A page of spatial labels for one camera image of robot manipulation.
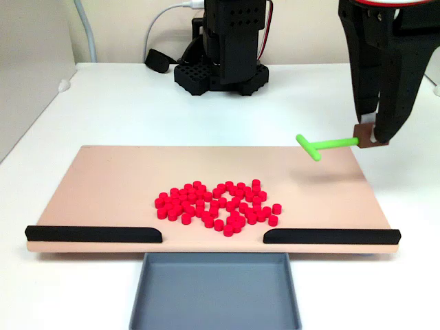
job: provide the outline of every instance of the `wooden board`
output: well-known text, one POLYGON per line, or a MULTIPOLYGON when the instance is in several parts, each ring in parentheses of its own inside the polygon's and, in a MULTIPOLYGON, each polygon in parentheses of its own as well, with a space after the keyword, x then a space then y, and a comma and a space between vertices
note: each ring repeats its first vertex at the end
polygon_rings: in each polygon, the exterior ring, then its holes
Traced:
MULTIPOLYGON (((314 162, 299 147, 84 146, 38 221, 40 226, 154 227, 163 243, 29 241, 35 252, 396 252, 398 245, 264 244, 272 229, 246 225, 233 237, 159 220, 154 199, 195 180, 212 190, 260 179, 265 205, 280 203, 277 228, 390 229, 349 148, 314 162)), ((221 211, 220 218, 225 219, 221 211)))

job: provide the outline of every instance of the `white table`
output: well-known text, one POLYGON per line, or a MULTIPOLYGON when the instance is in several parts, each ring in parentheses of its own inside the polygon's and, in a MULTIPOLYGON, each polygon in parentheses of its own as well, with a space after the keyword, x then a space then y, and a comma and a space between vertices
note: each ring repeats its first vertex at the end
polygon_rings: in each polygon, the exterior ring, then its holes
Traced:
MULTIPOLYGON (((0 329, 128 329, 141 254, 38 255, 35 224, 83 144, 294 146, 348 138, 355 124, 348 65, 271 66, 252 97, 193 97, 137 64, 79 64, 0 164, 0 329)), ((433 329, 440 296, 440 98, 423 80, 414 111, 386 148, 354 149, 399 253, 292 255, 309 329, 433 329)))

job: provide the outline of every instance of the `cable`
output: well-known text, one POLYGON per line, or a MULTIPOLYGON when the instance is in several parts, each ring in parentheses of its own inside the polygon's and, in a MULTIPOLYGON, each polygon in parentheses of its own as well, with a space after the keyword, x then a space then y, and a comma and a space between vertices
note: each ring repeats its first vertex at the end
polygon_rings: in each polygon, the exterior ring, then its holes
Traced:
POLYGON ((157 21, 157 19, 165 12, 169 11, 173 8, 179 8, 179 7, 187 7, 192 9, 204 9, 205 8, 205 1, 204 0, 192 0, 192 1, 185 1, 182 3, 176 3, 175 5, 170 5, 169 7, 163 9, 159 14, 156 15, 156 17, 151 21, 150 26, 148 27, 148 30, 146 31, 145 36, 145 44, 144 44, 144 55, 143 59, 146 60, 146 52, 147 52, 147 45, 149 41, 149 36, 151 29, 153 28, 154 23, 157 21))
POLYGON ((91 26, 89 20, 87 19, 87 15, 85 14, 81 0, 74 0, 74 3, 76 6, 76 10, 78 11, 78 15, 80 15, 82 25, 84 26, 85 34, 87 35, 87 41, 89 43, 90 61, 96 63, 98 61, 96 60, 94 33, 91 30, 91 26))
POLYGON ((269 36, 269 31, 270 31, 270 25, 272 24, 272 15, 274 13, 274 2, 272 0, 268 0, 268 1, 269 1, 269 14, 267 16, 266 31, 263 37, 263 42, 261 43, 260 52, 258 53, 257 60, 261 58, 264 49, 266 48, 267 38, 269 36))

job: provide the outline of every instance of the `gray tray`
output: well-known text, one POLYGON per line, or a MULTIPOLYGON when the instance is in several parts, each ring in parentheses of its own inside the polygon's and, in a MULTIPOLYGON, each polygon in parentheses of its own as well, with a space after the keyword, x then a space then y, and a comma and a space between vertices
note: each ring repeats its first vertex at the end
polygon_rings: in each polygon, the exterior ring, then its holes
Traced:
POLYGON ((145 255, 131 330, 300 328, 287 254, 145 255))

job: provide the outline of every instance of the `green plastic handle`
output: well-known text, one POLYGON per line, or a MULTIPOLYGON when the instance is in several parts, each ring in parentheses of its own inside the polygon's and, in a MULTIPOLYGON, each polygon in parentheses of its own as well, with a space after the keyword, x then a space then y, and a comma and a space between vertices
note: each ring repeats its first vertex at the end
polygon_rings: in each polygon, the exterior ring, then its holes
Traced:
POLYGON ((301 134, 298 134, 296 136, 296 141, 298 141, 298 143, 316 162, 319 162, 321 160, 321 154, 318 152, 318 150, 341 148, 343 146, 357 146, 359 144, 359 139, 357 137, 311 143, 307 141, 306 138, 301 134))

